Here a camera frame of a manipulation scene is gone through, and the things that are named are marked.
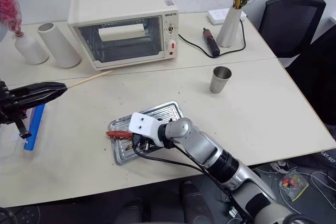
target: metal baking tray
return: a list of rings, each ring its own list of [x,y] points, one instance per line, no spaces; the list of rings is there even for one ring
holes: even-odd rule
[[[177,102],[171,101],[159,106],[139,111],[139,113],[152,116],[156,119],[162,119],[164,122],[168,122],[170,119],[176,121],[183,117],[182,111]],[[128,131],[128,126],[130,124],[132,115],[125,116],[110,122],[108,129],[109,131]],[[114,159],[117,165],[122,165],[132,159],[137,158],[137,154],[134,153],[133,149],[127,148],[132,142],[130,138],[124,138],[116,140],[114,137],[111,137],[112,150],[114,154]],[[151,153],[160,149],[160,147],[154,146],[151,147],[148,151],[140,151],[142,153]]]

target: toaster oven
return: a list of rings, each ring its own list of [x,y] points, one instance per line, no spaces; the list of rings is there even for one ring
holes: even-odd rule
[[[68,26],[97,70],[177,56],[173,0],[71,0]]]

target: plastic bag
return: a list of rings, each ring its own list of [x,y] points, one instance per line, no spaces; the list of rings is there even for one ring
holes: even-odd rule
[[[22,36],[21,11],[17,0],[0,0],[0,25]]]
[[[302,195],[308,185],[301,174],[297,173],[296,170],[291,170],[281,179],[279,186],[292,201],[295,201]]]

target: wooden skewer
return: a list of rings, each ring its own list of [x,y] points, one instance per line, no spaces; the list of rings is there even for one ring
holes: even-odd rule
[[[93,80],[93,79],[95,79],[95,78],[104,76],[105,74],[108,74],[108,73],[110,73],[110,72],[112,72],[112,70],[110,70],[110,71],[106,71],[106,72],[104,72],[104,73],[99,73],[99,74],[97,74],[97,75],[95,75],[95,76],[92,76],[92,77],[89,77],[89,78],[87,78],[87,79],[85,79],[85,80],[76,82],[76,83],[70,85],[70,86],[68,87],[68,89],[71,89],[71,88],[73,88],[74,86],[83,84],[84,82],[91,81],[91,80]]]

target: red food item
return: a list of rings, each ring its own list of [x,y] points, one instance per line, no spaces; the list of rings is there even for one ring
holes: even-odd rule
[[[116,138],[121,138],[121,137],[131,138],[132,137],[132,133],[127,132],[127,131],[109,131],[106,133],[106,135],[109,137],[116,137]]]
[[[21,11],[17,0],[0,0],[0,25],[21,36]]]

